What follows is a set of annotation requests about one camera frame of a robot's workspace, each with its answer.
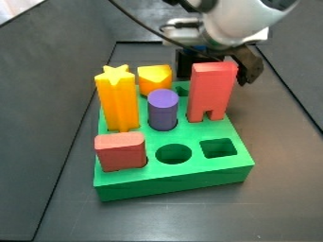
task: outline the green shape sorter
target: green shape sorter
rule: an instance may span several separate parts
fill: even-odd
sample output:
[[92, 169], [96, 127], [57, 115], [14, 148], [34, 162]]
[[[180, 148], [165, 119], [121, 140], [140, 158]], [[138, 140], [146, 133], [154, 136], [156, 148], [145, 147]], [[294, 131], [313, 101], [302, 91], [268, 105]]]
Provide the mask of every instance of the green shape sorter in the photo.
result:
[[[148, 101], [138, 95], [140, 128], [145, 135], [148, 164], [113, 172], [102, 172], [94, 163], [96, 188], [101, 201], [129, 199], [153, 194], [242, 182], [254, 163], [226, 118], [189, 123], [185, 117], [189, 81], [173, 82], [178, 93], [177, 125], [156, 131], [148, 124]], [[98, 134], [108, 134], [102, 109]]]

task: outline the black table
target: black table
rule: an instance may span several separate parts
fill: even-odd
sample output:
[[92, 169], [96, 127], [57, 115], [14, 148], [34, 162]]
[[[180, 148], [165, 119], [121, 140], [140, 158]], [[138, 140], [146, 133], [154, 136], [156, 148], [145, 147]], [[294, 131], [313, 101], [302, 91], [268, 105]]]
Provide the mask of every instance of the black table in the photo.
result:
[[[173, 48], [118, 43], [110, 66], [168, 63]], [[265, 65], [226, 115], [256, 162], [244, 183], [101, 203], [92, 187], [98, 98], [86, 111], [34, 241], [320, 240], [321, 135]]]

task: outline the pink block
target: pink block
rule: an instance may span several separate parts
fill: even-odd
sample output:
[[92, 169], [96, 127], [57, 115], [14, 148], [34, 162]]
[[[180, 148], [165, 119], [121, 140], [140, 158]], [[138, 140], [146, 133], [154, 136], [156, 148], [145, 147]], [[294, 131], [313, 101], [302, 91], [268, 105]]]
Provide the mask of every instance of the pink block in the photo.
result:
[[146, 164], [145, 137], [141, 132], [97, 135], [94, 149], [104, 172], [140, 168]]
[[190, 123], [201, 122], [205, 112], [210, 120], [222, 119], [236, 75], [233, 62], [193, 64], [186, 108]]

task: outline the yellow block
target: yellow block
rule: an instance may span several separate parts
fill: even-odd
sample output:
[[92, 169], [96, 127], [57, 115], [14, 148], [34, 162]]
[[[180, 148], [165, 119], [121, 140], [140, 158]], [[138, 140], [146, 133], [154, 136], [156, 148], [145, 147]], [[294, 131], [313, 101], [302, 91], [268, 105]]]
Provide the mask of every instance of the yellow block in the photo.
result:
[[105, 65], [94, 80], [108, 130], [128, 132], [138, 128], [134, 75], [128, 72], [128, 66]]
[[138, 89], [141, 95], [148, 95], [156, 89], [172, 88], [170, 66], [152, 65], [137, 67]]

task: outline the circular hole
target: circular hole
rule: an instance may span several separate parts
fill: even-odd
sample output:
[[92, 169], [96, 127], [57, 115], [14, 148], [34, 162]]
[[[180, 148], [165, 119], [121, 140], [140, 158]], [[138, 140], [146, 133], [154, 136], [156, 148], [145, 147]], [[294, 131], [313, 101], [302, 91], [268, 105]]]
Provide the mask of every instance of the circular hole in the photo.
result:
[[180, 144], [169, 144], [156, 150], [156, 159], [164, 164], [181, 164], [192, 157], [192, 150]]

